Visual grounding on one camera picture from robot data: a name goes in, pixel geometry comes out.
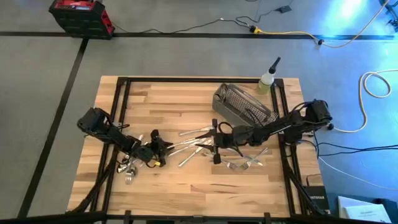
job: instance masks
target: gray floor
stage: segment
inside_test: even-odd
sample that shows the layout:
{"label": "gray floor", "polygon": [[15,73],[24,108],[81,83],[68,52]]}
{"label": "gray floor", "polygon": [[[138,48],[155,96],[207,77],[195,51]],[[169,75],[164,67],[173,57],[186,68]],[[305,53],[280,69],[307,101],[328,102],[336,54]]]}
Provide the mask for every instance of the gray floor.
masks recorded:
{"label": "gray floor", "polygon": [[[47,12],[50,0],[0,3],[0,31],[62,31]],[[286,3],[262,0],[178,1],[105,0],[111,19],[128,31],[155,27],[183,29],[223,17],[254,16]],[[306,30],[314,34],[355,34],[379,9],[377,0],[295,0],[292,12],[273,12],[259,26],[264,30]],[[382,13],[365,34],[393,34]],[[236,24],[219,22],[192,32],[246,33]],[[0,218],[15,217],[81,40],[63,37],[0,37]],[[332,41],[330,44],[342,44]],[[90,40],[65,114],[29,215],[63,213],[83,144],[76,120],[93,105],[102,75],[243,76],[264,73],[282,57],[278,77],[298,77],[305,100],[326,100],[340,128],[362,123],[358,78],[367,71],[397,68],[398,45],[389,41],[356,41],[342,49],[318,49],[311,40],[115,38]],[[393,89],[396,73],[386,74]],[[369,88],[383,94],[376,78]],[[386,99],[364,94],[368,126],[357,134],[319,131],[319,141],[366,147],[394,144],[397,135],[394,91]],[[336,148],[321,147],[327,154]],[[398,152],[378,151],[325,160],[347,173],[389,188],[398,188]],[[332,195],[382,197],[398,201],[397,191],[380,189],[336,172],[320,162],[324,183]]]}

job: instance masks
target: silverware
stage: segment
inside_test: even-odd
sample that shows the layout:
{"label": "silverware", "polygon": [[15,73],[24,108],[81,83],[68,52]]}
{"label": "silverware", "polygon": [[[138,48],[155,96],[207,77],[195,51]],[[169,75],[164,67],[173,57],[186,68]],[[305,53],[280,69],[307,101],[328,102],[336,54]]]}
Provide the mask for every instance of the silverware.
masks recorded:
{"label": "silverware", "polygon": [[253,163],[259,165],[259,166],[263,166],[263,165],[262,165],[262,162],[258,161],[257,159],[255,159],[255,158],[253,158],[253,157],[251,157],[251,156],[243,155],[243,157],[244,157],[245,159],[247,159],[247,160],[249,160],[249,161],[251,161],[251,162],[253,162]]}
{"label": "silverware", "polygon": [[[211,140],[207,140],[204,142],[204,144],[210,144]],[[203,147],[198,147],[195,152],[193,152],[190,156],[188,156],[188,158],[186,158],[184,161],[182,161],[178,167],[183,167],[194,155],[198,154],[201,150],[203,149]]]}
{"label": "silverware", "polygon": [[200,144],[200,143],[202,143],[203,141],[204,141],[204,139],[201,140],[201,141],[194,141],[194,142],[191,143],[189,146],[183,147],[182,149],[179,149],[179,150],[177,150],[177,151],[174,151],[174,152],[170,153],[170,154],[169,154],[169,157],[170,157],[170,156],[173,156],[173,155],[176,155],[177,153],[182,152],[182,151],[184,151],[184,150],[186,150],[186,149],[189,149],[189,148],[191,148],[191,147],[195,147],[196,144]]}
{"label": "silverware", "polygon": [[213,129],[212,126],[207,126],[207,127],[200,128],[200,129],[196,129],[196,130],[192,130],[192,131],[185,131],[185,132],[182,132],[182,133],[179,134],[179,136],[184,136],[184,135],[186,135],[186,134],[192,134],[192,133],[197,133],[197,132],[201,132],[201,131],[209,131],[209,130],[211,130],[211,129]]}
{"label": "silverware", "polygon": [[122,163],[118,165],[116,172],[118,174],[120,174],[121,172],[124,172],[129,167],[129,163],[130,163],[130,156],[125,155],[124,158],[122,159]]}
{"label": "silverware", "polygon": [[124,178],[124,183],[127,185],[131,184],[131,179],[132,179],[131,164],[132,164],[132,159],[130,158],[129,164],[127,166],[126,176]]}
{"label": "silverware", "polygon": [[167,149],[170,149],[170,148],[172,148],[172,147],[179,146],[179,145],[182,145],[182,144],[190,144],[190,143],[193,143],[193,142],[196,142],[196,141],[200,141],[200,140],[201,140],[201,139],[196,139],[196,138],[187,139],[187,140],[185,140],[185,141],[175,143],[175,144],[173,144],[173,145],[167,147]]}
{"label": "silverware", "polygon": [[[225,148],[225,149],[228,150],[228,151],[235,152],[235,153],[239,154],[239,153],[238,153],[236,150],[234,150],[234,149],[231,149],[231,148]],[[255,159],[255,158],[253,158],[253,157],[251,157],[251,156],[243,155],[243,158],[245,158],[245,159],[247,159],[247,160],[249,160],[249,161],[251,161],[251,162],[253,162],[253,163],[255,163],[255,164],[259,165],[259,166],[263,166],[262,163],[261,163],[260,161],[258,161],[257,159]]]}
{"label": "silverware", "polygon": [[[213,158],[213,156],[214,156],[213,154],[208,153],[208,152],[203,153],[203,155],[208,156],[208,157],[211,157],[211,158]],[[226,166],[227,166],[228,168],[230,168],[231,170],[233,170],[233,171],[236,171],[236,170],[239,169],[239,166],[236,165],[236,164],[233,163],[233,162],[227,161],[227,160],[225,160],[225,159],[222,159],[221,162],[224,163],[224,164],[226,164]]]}
{"label": "silverware", "polygon": [[137,175],[137,167],[134,166],[134,163],[138,160],[139,159],[132,161],[130,163],[128,170],[126,171],[126,177],[124,178],[124,183],[127,185],[131,185],[132,178]]}
{"label": "silverware", "polygon": [[251,163],[253,162],[253,160],[255,160],[257,157],[263,155],[264,153],[266,153],[268,151],[268,148],[263,149],[258,155],[256,155],[252,160],[250,161],[246,161],[244,164],[239,166],[239,169],[241,170],[246,170],[251,166]]}

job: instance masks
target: wire mesh basket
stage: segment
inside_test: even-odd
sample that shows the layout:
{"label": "wire mesh basket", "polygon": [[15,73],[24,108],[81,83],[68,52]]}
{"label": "wire mesh basket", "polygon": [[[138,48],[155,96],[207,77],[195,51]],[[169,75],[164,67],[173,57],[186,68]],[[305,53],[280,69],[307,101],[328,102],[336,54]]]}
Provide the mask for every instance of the wire mesh basket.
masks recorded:
{"label": "wire mesh basket", "polygon": [[213,109],[235,126],[262,126],[277,118],[277,113],[234,84],[220,85],[213,95]]}

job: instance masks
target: yellow liquid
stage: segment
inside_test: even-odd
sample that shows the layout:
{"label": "yellow liquid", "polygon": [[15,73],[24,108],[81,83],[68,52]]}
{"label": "yellow liquid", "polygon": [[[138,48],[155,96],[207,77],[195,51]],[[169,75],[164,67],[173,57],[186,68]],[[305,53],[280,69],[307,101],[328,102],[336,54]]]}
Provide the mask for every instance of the yellow liquid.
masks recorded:
{"label": "yellow liquid", "polygon": [[259,81],[256,91],[260,95],[265,95],[269,92],[270,88],[271,88],[271,85],[266,85],[263,82]]}

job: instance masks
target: butcher block tabletop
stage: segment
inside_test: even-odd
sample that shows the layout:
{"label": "butcher block tabletop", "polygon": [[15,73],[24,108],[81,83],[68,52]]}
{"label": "butcher block tabletop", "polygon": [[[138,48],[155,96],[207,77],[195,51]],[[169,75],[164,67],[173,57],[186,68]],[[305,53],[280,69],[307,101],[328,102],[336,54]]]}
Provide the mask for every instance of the butcher block tabletop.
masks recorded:
{"label": "butcher block tabletop", "polygon": [[[94,102],[96,107],[108,113],[111,111],[117,79],[117,76],[101,77]],[[291,110],[303,102],[300,82],[298,78],[283,80],[287,104]],[[132,82],[124,119],[124,124],[130,124],[130,127],[124,128],[123,134],[136,138],[143,134],[142,142],[150,142],[150,132],[153,129],[158,129],[161,138],[169,142],[181,142],[204,134],[178,135],[184,131],[209,126],[213,118],[218,119],[218,122],[224,121],[224,118],[211,107],[213,93],[220,84]],[[254,96],[270,110],[273,109],[271,94],[258,95],[255,92],[256,83],[235,85]],[[116,121],[120,113],[124,87],[125,85],[119,97]],[[282,111],[280,99],[278,104],[279,111]],[[122,215],[125,210],[131,210],[134,215],[263,217],[264,212],[269,212],[272,217],[289,217],[277,136],[271,136],[260,147],[244,146],[240,147],[240,150],[243,154],[255,156],[266,147],[269,150],[258,157],[264,165],[252,164],[250,168],[241,172],[233,171],[225,164],[214,165],[211,158],[201,153],[179,168],[178,164],[196,149],[193,147],[166,158],[167,164],[164,167],[138,167],[138,175],[133,178],[131,185],[124,183],[125,172],[115,174],[108,214]],[[75,208],[94,186],[102,148],[101,141],[91,136],[85,138],[68,209]],[[220,153],[222,159],[237,159],[237,164],[243,163],[234,152],[220,149]],[[119,153],[119,161],[123,156],[123,153]],[[298,145],[297,157],[303,180],[308,175],[320,174],[316,153],[311,144]],[[320,175],[311,176],[310,183],[322,185],[322,178]],[[101,210],[104,186],[99,195],[97,210]],[[294,185],[292,186],[295,210],[299,213],[297,191]]]}

